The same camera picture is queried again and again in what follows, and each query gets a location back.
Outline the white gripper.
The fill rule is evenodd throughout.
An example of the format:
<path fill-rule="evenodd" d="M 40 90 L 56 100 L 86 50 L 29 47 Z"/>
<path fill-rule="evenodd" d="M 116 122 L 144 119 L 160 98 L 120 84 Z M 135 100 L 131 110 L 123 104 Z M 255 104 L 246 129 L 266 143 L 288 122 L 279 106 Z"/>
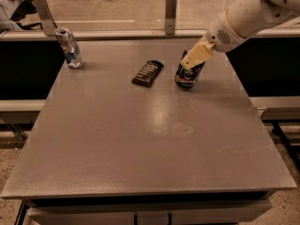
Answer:
<path fill-rule="evenodd" d="M 226 53 L 248 40 L 246 20 L 230 10 L 222 12 L 208 27 L 206 34 L 181 60 L 186 69 L 192 69 L 212 57 L 213 50 Z"/>

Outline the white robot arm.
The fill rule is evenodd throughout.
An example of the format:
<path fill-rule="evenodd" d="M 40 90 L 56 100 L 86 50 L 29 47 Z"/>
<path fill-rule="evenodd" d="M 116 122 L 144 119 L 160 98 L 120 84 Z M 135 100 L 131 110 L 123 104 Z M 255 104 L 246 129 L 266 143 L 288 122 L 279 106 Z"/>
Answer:
<path fill-rule="evenodd" d="M 213 51 L 229 52 L 263 29 L 300 14 L 300 0 L 236 0 L 208 26 L 181 65 L 191 69 L 209 60 Z"/>

